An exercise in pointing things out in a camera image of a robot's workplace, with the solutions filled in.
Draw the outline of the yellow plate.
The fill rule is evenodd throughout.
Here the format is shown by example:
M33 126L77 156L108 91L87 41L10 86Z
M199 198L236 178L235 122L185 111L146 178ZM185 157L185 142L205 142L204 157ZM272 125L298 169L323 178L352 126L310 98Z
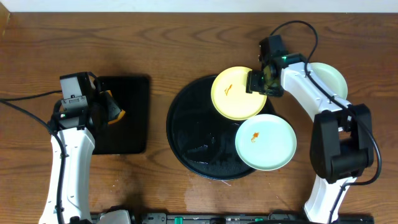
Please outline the yellow plate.
M267 96L247 93L248 67L223 70L211 86L211 100L216 110L232 120L245 120L257 115L264 107Z

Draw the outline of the light blue plate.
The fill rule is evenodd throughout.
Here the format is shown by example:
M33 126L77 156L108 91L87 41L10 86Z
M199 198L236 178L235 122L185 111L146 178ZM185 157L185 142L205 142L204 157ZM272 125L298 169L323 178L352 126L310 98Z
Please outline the light blue plate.
M317 77L327 85L330 90L333 90L340 98L347 98L348 86L346 80L337 69L331 65L320 62L313 62L310 63L310 65Z

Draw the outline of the orange green sponge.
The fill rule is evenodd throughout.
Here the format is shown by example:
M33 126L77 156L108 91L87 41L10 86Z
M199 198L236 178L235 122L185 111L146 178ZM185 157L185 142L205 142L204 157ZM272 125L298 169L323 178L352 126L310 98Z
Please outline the orange green sponge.
M125 115L125 111L119 107L110 90L103 92L107 110L108 110L108 124L117 123Z

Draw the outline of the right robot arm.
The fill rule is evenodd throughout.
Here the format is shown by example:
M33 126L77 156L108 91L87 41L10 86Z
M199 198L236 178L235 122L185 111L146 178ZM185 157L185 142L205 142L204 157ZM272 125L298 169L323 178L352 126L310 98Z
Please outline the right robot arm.
M305 63L303 55L273 58L249 71L247 93L281 96L289 92L313 121L310 162L316 173L304 212L313 223L333 223L351 186L373 162L380 162L371 112L346 99L342 74L325 63Z

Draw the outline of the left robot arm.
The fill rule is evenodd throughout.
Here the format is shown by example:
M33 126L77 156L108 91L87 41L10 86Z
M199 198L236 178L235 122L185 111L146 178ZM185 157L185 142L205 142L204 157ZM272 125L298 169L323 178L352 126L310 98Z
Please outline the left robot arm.
M40 223L91 223L88 202L95 136L125 114L92 72L60 77L63 98L48 126L52 143L49 192Z

